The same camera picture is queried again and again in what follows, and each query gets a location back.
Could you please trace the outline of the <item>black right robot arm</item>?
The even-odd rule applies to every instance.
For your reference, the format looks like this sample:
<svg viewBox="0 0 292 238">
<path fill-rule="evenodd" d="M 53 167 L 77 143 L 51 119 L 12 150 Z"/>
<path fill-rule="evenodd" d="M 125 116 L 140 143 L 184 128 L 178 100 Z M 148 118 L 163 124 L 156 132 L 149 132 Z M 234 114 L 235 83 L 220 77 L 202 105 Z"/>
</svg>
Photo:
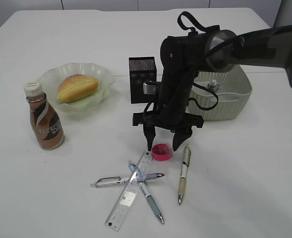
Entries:
<svg viewBox="0 0 292 238">
<path fill-rule="evenodd" d="M 234 65 L 253 65 L 285 69 L 292 88 L 292 25 L 236 35 L 215 26 L 212 32 L 190 32 L 187 36 L 168 36 L 160 47 L 163 75 L 153 110 L 133 115 L 133 125 L 143 125 L 147 148 L 151 150 L 157 127 L 174 133 L 176 150 L 192 135 L 192 127 L 202 127 L 203 118 L 188 114 L 190 91 L 200 72 L 228 72 Z"/>
</svg>

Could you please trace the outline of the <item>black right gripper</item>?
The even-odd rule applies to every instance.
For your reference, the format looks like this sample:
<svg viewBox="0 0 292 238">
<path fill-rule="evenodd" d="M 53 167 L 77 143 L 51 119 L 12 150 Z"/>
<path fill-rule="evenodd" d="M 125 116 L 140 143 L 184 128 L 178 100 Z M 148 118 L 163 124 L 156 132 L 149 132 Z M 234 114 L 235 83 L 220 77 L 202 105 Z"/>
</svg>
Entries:
<svg viewBox="0 0 292 238">
<path fill-rule="evenodd" d="M 160 106 L 158 100 L 151 99 L 146 103 L 142 112 L 133 114 L 132 125 L 143 125 L 148 150 L 152 149 L 156 136 L 155 127 L 175 131 L 173 150 L 176 151 L 185 140 L 192 136 L 191 127 L 201 128 L 203 126 L 204 119 L 202 116 L 186 112 L 190 101 L 191 99 L 187 99 L 182 103 Z"/>
</svg>

